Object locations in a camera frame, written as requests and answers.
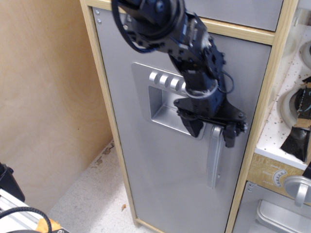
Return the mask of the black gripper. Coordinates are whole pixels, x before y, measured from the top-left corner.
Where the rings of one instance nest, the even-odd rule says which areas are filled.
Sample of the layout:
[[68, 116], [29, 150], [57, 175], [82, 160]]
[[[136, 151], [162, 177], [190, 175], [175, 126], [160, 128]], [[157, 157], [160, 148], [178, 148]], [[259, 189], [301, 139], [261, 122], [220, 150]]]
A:
[[174, 106], [190, 135], [198, 137], [204, 122], [224, 126], [225, 146], [234, 147], [236, 137], [248, 128], [245, 113], [233, 106], [218, 89], [187, 95], [187, 98], [176, 99]]

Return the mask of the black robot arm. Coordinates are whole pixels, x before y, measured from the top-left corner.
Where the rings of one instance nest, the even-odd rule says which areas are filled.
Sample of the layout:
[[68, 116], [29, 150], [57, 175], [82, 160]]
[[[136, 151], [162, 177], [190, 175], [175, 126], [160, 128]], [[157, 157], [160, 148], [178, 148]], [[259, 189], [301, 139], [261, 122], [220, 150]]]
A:
[[201, 19], [182, 0], [114, 0], [112, 14], [126, 43], [139, 53], [160, 51], [185, 81], [186, 97], [174, 101], [191, 136], [204, 123], [223, 127], [225, 145], [247, 130], [246, 116], [228, 100], [224, 54]]

